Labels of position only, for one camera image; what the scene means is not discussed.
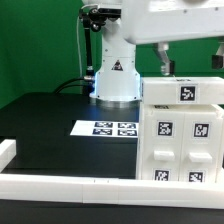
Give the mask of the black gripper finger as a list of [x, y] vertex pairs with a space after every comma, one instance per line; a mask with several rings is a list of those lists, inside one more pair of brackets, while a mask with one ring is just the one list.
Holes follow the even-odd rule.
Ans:
[[169, 44], [167, 42], [154, 43], [153, 50], [161, 61], [161, 73], [164, 76], [173, 75], [175, 62], [168, 57]]
[[215, 55], [212, 56], [212, 68], [223, 69], [224, 68], [224, 39], [219, 41], [219, 47]]

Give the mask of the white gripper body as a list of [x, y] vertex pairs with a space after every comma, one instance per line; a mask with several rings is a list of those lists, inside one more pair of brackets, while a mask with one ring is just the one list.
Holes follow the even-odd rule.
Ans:
[[122, 34], [132, 44], [224, 35], [224, 0], [123, 0]]

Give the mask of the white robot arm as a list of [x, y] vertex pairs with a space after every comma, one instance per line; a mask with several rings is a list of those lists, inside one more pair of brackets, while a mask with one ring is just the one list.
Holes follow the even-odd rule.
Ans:
[[82, 0], [80, 18], [102, 32], [102, 64], [90, 97], [104, 102], [140, 99], [136, 47], [152, 44], [163, 75], [174, 73], [167, 56], [173, 41], [224, 35], [224, 0]]

